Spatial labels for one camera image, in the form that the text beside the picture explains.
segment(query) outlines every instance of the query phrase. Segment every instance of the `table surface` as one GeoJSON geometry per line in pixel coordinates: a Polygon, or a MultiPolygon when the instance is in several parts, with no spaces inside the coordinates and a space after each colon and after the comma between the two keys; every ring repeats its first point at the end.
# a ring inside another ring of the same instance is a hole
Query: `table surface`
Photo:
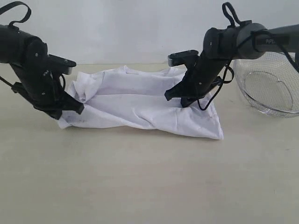
{"type": "MultiPolygon", "coordinates": [[[[80,65],[68,83],[78,71],[118,66],[80,65]]],[[[0,74],[17,81],[7,65],[0,74]]],[[[224,140],[129,127],[60,130],[0,85],[1,223],[298,223],[299,119],[257,112],[236,82],[215,100],[224,140]]]]}

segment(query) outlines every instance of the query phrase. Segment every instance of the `white t-shirt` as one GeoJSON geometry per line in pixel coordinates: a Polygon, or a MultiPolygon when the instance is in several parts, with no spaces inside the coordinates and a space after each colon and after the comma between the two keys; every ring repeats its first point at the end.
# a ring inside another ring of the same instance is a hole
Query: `white t-shirt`
{"type": "MultiPolygon", "coordinates": [[[[223,139],[214,104],[201,111],[197,103],[182,108],[179,98],[167,101],[164,93],[179,83],[185,70],[170,67],[160,72],[142,72],[123,66],[95,74],[80,72],[68,93],[84,103],[81,115],[64,111],[58,124],[109,128],[130,126],[192,137],[223,139]]],[[[206,105],[211,95],[201,99],[206,105]]]]}

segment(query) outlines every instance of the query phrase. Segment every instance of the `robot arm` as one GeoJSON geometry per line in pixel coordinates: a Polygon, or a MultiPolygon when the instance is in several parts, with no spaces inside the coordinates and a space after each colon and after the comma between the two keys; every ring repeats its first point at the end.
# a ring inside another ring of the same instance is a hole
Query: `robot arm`
{"type": "Polygon", "coordinates": [[[195,50],[168,56],[170,66],[184,64],[187,72],[180,83],[166,91],[167,100],[181,98],[181,105],[187,107],[205,97],[214,87],[220,86],[208,105],[205,108],[200,107],[205,110],[223,84],[230,82],[225,81],[227,70],[230,70],[234,76],[229,66],[233,59],[258,59],[267,51],[283,52],[299,72],[299,25],[267,30],[259,23],[240,21],[228,2],[223,4],[222,9],[231,25],[227,29],[209,29],[200,56],[195,50]],[[227,13],[226,7],[232,12],[234,19],[227,13]],[[234,20],[239,24],[238,27],[235,26],[234,20]],[[296,53],[295,62],[288,52],[296,53]],[[224,67],[226,71],[222,79],[218,74],[224,67]]]}
{"type": "Polygon", "coordinates": [[[36,36],[19,30],[15,22],[25,22],[31,14],[30,8],[22,2],[12,2],[0,9],[0,14],[9,9],[25,5],[28,12],[23,20],[13,21],[7,26],[0,25],[0,63],[8,63],[18,76],[20,83],[10,84],[15,93],[19,93],[37,110],[59,119],[63,110],[81,113],[82,103],[76,101],[65,91],[63,74],[70,74],[76,63],[48,54],[47,44],[36,36]]]}

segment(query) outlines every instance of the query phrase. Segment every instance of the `wire mesh basket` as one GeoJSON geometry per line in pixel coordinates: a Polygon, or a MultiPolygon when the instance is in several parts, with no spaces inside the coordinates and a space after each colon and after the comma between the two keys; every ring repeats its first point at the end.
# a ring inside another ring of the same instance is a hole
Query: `wire mesh basket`
{"type": "Polygon", "coordinates": [[[235,60],[234,70],[242,94],[254,108],[276,117],[299,116],[299,73],[284,54],[235,60]]]}

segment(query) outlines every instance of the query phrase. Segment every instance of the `white backdrop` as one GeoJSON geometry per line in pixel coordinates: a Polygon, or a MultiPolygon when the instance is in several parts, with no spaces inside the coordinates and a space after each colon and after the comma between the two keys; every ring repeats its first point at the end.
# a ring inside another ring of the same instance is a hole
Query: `white backdrop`
{"type": "MultiPolygon", "coordinates": [[[[1,0],[1,5],[12,0],[1,0]]],[[[225,0],[24,0],[33,13],[19,27],[49,52],[77,63],[161,63],[168,54],[202,50],[205,32],[229,25],[225,0]]],[[[298,0],[231,0],[240,20],[267,28],[298,24],[298,0]]],[[[25,7],[0,16],[20,19],[25,7]]]]}

